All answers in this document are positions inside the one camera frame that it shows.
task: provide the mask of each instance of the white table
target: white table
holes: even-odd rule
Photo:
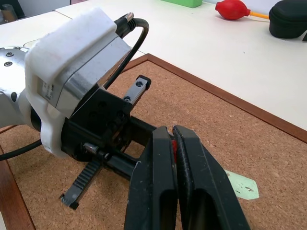
[[[91,0],[56,11],[74,18],[101,7],[112,19],[134,12],[150,32],[140,51],[151,53],[307,130],[307,44],[271,36],[269,22],[220,18],[214,5],[190,9],[160,0]],[[138,33],[125,41],[132,46]]]
[[[60,13],[49,12],[0,25],[0,47],[23,46],[56,30],[69,20]]]

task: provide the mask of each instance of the cork board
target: cork board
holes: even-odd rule
[[[123,73],[111,92],[123,96],[139,74],[152,85],[132,115],[155,126],[193,129],[225,169],[257,182],[259,199],[239,199],[251,229],[307,229],[306,143],[149,61]],[[8,152],[37,139],[38,132],[17,126],[1,134],[0,144]],[[129,148],[134,156],[141,151],[136,144]],[[59,196],[84,163],[39,147],[9,164],[36,229],[123,229],[129,182],[113,172],[102,170],[73,211]]]

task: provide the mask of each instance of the green object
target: green object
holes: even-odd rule
[[[202,4],[202,0],[162,0],[162,1],[168,1],[174,4],[187,6],[191,8],[198,7]]]
[[[254,180],[231,171],[225,170],[232,188],[237,197],[245,200],[253,200],[259,198],[257,184]]]

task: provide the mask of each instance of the metal screw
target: metal screw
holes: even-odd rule
[[[122,141],[122,138],[121,138],[120,136],[118,136],[118,137],[115,139],[115,142],[116,142],[117,144],[121,143],[121,141]]]
[[[88,152],[93,153],[93,154],[96,154],[99,150],[98,146],[93,145],[91,143],[85,143],[83,146]]]
[[[13,54],[12,52],[8,52],[8,53],[6,54],[6,56],[7,56],[7,57],[13,57],[14,54]]]
[[[130,102],[130,101],[131,101],[131,98],[128,97],[128,96],[126,96],[126,97],[124,97],[124,100],[125,100],[126,102]]]
[[[141,87],[141,86],[143,86],[143,82],[137,81],[137,82],[135,83],[135,85],[136,85],[137,87]]]
[[[105,154],[105,156],[104,156],[105,160],[108,160],[109,155],[110,155],[110,153],[106,153],[106,154]]]
[[[11,61],[8,61],[8,62],[5,62],[4,63],[4,66],[8,67],[8,66],[11,66],[13,63]]]

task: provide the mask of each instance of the wooden frame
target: wooden frame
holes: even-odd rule
[[[189,81],[190,83],[212,93],[213,95],[225,100],[226,102],[244,110],[245,112],[257,117],[258,119],[280,129],[281,131],[307,143],[307,131],[285,121],[281,118],[270,114],[170,63],[159,59],[151,54],[143,55],[131,61],[124,71],[127,71],[143,62],[150,61],[161,68]],[[0,134],[13,128],[8,126],[0,129]],[[11,229],[29,229],[34,230],[35,227],[31,220],[30,214],[26,208],[22,195],[15,182],[13,174],[6,161],[0,161],[0,211],[3,212],[3,218],[6,223],[7,230]]]
[[[35,230],[7,161],[0,161],[0,212],[7,230]]]

